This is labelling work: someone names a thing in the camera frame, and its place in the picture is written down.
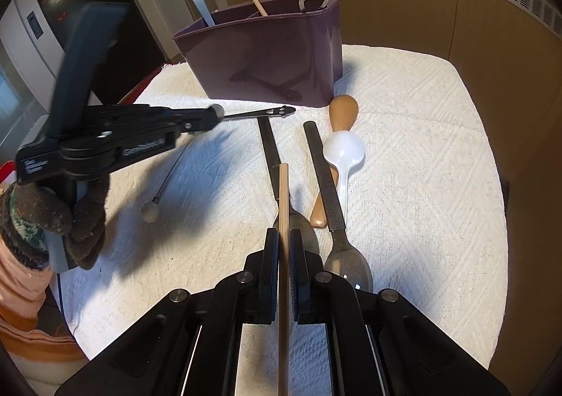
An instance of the white tablecloth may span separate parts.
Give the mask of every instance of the white tablecloth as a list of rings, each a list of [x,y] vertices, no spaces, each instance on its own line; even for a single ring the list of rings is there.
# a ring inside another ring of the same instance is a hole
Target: white tablecloth
[[[504,315],[507,232],[494,157],[465,86],[440,58],[344,46],[344,77],[335,88],[360,108],[353,132],[366,159],[349,181],[347,225],[375,291],[400,291],[487,367]],[[210,101],[187,64],[164,68],[138,102],[218,102],[227,113],[271,107]],[[323,138],[330,131],[327,108],[271,120],[289,164],[293,206],[305,216],[318,192],[302,128],[308,120]],[[68,323],[89,358],[170,290],[206,290],[242,269],[275,219],[257,122],[234,121],[191,141],[161,199],[161,218],[143,223],[139,209],[179,150],[111,176],[106,249],[92,270],[62,275]],[[330,235],[317,234],[325,258]],[[276,350],[276,325],[244,327],[237,394],[276,394]],[[290,361],[292,395],[330,393],[321,326],[294,326]]]

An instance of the gloved hand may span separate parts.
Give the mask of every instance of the gloved hand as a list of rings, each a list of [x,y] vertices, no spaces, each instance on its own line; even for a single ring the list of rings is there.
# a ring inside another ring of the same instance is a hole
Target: gloved hand
[[[68,254],[82,269],[91,269],[105,243],[104,203],[109,176],[88,182],[88,191],[74,206],[37,184],[13,184],[0,198],[0,234],[18,259],[31,269],[44,269],[49,253],[44,231],[63,236]]]

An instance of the white ball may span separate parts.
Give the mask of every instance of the white ball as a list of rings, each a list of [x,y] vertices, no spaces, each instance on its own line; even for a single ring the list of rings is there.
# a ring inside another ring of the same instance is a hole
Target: white ball
[[[152,201],[145,202],[140,208],[140,217],[144,223],[154,223],[160,216],[160,206]]]

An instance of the person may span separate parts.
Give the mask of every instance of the person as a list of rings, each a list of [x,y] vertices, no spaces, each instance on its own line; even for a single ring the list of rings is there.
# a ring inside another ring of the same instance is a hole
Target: person
[[[89,182],[72,208],[37,184],[12,184],[0,197],[0,341],[39,396],[52,396],[88,359],[68,332],[37,329],[53,272],[45,232],[63,236],[68,254],[91,269],[105,242],[109,176]]]

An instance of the metal screw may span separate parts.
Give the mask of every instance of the metal screw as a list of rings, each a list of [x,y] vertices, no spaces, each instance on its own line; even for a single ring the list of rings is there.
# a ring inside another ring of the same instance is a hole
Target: metal screw
[[[252,280],[254,280],[254,274],[252,274],[250,271],[240,271],[238,274],[236,274],[236,280],[238,280],[238,282],[240,282],[241,284],[248,284]]]
[[[317,282],[320,282],[321,284],[327,284],[329,281],[332,280],[332,274],[326,271],[317,272],[314,278],[316,279]]]
[[[187,291],[185,291],[183,288],[176,288],[175,290],[172,290],[170,292],[169,296],[170,296],[170,301],[174,303],[180,303],[184,301],[185,298],[187,298]]]
[[[393,303],[395,301],[398,301],[398,298],[400,297],[400,295],[398,295],[397,291],[394,291],[394,290],[391,290],[391,289],[388,288],[380,294],[380,297],[383,298],[385,301],[387,301],[389,303]]]

